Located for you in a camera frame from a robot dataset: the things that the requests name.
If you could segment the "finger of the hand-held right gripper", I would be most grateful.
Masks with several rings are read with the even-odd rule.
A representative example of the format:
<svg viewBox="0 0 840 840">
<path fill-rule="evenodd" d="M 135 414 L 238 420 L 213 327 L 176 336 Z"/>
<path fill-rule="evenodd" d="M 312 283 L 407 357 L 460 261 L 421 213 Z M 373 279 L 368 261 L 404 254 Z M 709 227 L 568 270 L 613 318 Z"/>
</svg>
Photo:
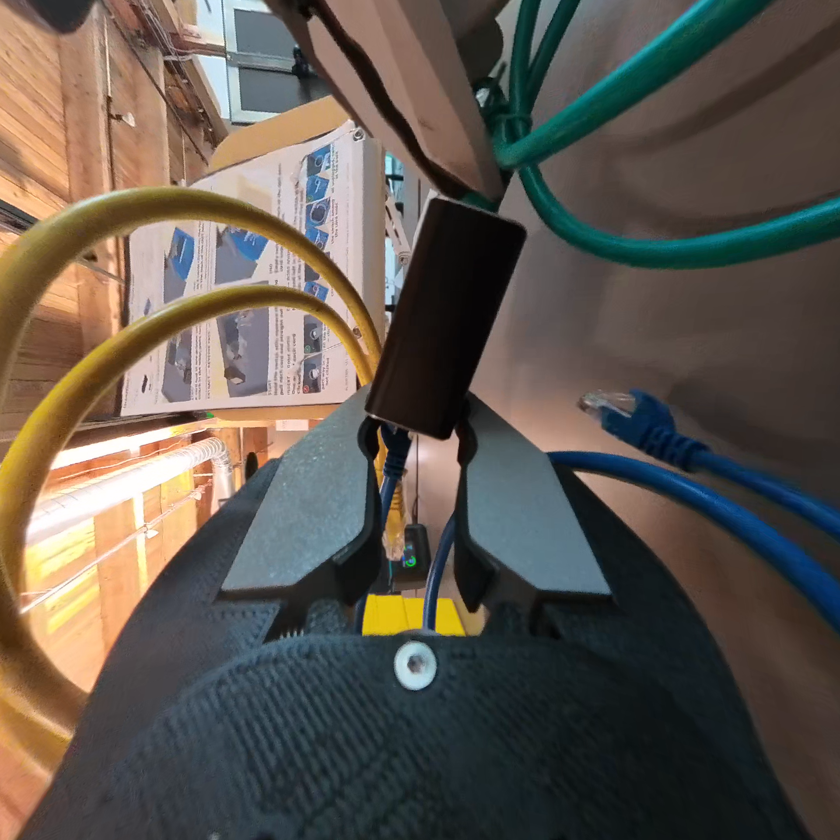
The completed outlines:
<svg viewBox="0 0 840 840">
<path fill-rule="evenodd" d="M 342 27 L 327 2 L 267 1 L 273 15 L 293 35 L 319 78 L 351 118 L 388 150 L 406 160 L 443 194 L 454 191 L 454 177 L 424 151 L 413 126 L 401 113 L 372 59 Z"/>
<path fill-rule="evenodd" d="M 327 2 L 372 59 L 423 150 L 454 177 L 462 197 L 501 199 L 498 163 L 469 69 L 488 72 L 501 56 L 496 18 L 506 2 Z"/>
</svg>

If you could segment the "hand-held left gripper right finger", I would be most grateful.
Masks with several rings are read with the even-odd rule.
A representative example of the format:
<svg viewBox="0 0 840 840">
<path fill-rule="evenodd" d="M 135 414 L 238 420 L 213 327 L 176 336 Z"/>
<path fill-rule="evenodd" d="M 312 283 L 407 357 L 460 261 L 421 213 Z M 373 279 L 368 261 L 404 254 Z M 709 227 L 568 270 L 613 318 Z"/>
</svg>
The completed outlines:
<svg viewBox="0 0 840 840">
<path fill-rule="evenodd" d="M 466 609 L 611 601 L 550 457 L 472 393 L 456 433 L 454 576 Z"/>
</svg>

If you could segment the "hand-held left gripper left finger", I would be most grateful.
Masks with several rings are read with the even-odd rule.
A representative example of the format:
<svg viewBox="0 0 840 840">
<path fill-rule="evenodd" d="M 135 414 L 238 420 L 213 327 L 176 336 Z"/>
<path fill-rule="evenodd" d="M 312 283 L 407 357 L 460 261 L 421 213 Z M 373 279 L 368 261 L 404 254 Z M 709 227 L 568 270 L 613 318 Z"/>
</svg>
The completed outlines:
<svg viewBox="0 0 840 840">
<path fill-rule="evenodd" d="M 369 390 L 361 387 L 280 457 L 222 595 L 354 606 L 373 585 L 384 550 Z"/>
</svg>

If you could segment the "black ethernet splitter box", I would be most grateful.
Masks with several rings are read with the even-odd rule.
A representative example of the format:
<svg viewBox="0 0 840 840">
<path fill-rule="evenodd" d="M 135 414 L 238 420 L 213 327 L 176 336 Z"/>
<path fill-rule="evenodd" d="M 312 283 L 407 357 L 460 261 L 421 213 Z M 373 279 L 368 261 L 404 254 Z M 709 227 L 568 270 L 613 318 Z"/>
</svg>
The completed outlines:
<svg viewBox="0 0 840 840">
<path fill-rule="evenodd" d="M 429 199 L 368 416 L 439 440 L 454 432 L 527 235 L 496 213 Z"/>
</svg>

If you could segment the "small black device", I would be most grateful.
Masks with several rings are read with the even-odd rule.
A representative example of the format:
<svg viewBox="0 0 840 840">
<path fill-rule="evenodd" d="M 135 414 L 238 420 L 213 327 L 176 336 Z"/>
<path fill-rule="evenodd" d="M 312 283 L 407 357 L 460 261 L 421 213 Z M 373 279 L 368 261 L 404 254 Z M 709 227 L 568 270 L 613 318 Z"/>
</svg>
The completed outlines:
<svg viewBox="0 0 840 840">
<path fill-rule="evenodd" d="M 403 548 L 390 561 L 390 581 L 393 592 L 408 592 L 425 588 L 432 563 L 426 527 L 409 523 L 403 532 Z"/>
</svg>

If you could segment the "yellow crate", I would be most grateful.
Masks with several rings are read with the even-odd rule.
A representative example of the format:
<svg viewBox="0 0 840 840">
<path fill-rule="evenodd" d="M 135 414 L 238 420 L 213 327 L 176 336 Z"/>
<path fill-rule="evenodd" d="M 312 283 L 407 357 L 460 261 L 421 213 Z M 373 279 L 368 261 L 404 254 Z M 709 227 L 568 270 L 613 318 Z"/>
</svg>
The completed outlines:
<svg viewBox="0 0 840 840">
<path fill-rule="evenodd" d="M 364 610 L 362 634 L 390 636 L 423 628 L 424 599 L 402 595 L 369 595 Z M 455 603 L 450 598 L 437 601 L 436 632 L 445 636 L 466 635 Z"/>
</svg>

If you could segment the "white insulated pipe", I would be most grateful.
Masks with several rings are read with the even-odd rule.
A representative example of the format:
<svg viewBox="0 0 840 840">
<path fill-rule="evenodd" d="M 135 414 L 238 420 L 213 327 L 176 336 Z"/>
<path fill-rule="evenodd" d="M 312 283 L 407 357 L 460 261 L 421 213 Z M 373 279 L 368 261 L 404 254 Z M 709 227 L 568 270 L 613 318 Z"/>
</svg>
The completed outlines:
<svg viewBox="0 0 840 840">
<path fill-rule="evenodd" d="M 220 477 L 223 498 L 233 494 L 233 464 L 228 447 L 217 437 L 157 455 L 81 486 L 40 500 L 30 518 L 25 545 L 33 546 L 143 494 L 210 461 Z"/>
</svg>

